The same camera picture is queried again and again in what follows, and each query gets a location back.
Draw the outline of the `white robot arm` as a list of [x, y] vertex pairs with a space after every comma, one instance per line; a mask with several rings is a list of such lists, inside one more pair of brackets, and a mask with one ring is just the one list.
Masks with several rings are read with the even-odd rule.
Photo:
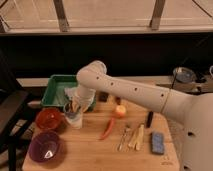
[[86, 111], [95, 92], [102, 91], [161, 113], [184, 126], [180, 171], [213, 171], [213, 93], [191, 95], [171, 88], [107, 75], [95, 60], [76, 75], [72, 107]]

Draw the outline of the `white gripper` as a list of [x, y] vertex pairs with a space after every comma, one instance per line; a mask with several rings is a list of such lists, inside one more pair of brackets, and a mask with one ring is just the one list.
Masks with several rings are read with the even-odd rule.
[[88, 110], [90, 111], [91, 104], [93, 103], [96, 91], [91, 88], [87, 88], [82, 85], [78, 85], [75, 89], [73, 98], [72, 98], [72, 109], [73, 112], [77, 112], [82, 107], [82, 112], [85, 113]]

